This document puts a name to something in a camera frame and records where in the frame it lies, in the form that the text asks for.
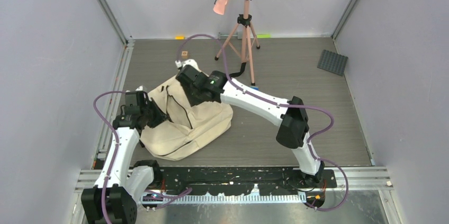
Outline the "beige canvas backpack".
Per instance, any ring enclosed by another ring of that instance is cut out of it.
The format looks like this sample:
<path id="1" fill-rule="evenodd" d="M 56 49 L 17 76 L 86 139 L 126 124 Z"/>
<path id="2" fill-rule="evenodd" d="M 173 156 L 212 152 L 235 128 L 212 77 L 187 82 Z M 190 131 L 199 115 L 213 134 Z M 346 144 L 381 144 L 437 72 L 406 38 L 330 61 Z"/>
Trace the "beige canvas backpack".
<path id="1" fill-rule="evenodd" d="M 168 119 L 155 128 L 146 126 L 140 140 L 157 158 L 179 161 L 213 142 L 230 127 L 234 111 L 229 104 L 203 102 L 191 106 L 175 77 L 148 93 Z"/>

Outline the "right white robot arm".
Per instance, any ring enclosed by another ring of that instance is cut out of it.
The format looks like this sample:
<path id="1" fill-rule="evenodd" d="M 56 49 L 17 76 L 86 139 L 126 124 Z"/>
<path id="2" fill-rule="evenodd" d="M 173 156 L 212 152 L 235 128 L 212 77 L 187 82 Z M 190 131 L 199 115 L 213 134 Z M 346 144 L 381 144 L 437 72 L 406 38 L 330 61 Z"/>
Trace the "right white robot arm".
<path id="1" fill-rule="evenodd" d="M 177 62 L 176 79 L 180 82 L 191 106 L 204 102 L 233 105 L 249 111 L 278 127 L 276 141 L 292 150 L 299 163 L 302 180 L 316 187 L 324 179 L 324 163 L 318 159 L 310 140 L 308 115 L 302 99 L 273 97 L 248 87 L 225 73 L 213 71 L 206 75 L 193 61 Z"/>

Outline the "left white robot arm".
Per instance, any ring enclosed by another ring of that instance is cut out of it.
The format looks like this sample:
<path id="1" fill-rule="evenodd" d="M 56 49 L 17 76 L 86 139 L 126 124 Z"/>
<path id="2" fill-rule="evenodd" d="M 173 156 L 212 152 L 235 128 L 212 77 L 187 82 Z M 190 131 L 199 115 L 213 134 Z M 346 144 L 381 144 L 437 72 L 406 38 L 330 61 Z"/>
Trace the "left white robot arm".
<path id="1" fill-rule="evenodd" d="M 158 188 L 163 180 L 156 160 L 130 164 L 145 127 L 155 128 L 168 117 L 143 86 L 124 92 L 124 97 L 125 104 L 113 122 L 100 116 L 113 135 L 98 179 L 81 194 L 87 223 L 135 223 L 144 191 Z"/>

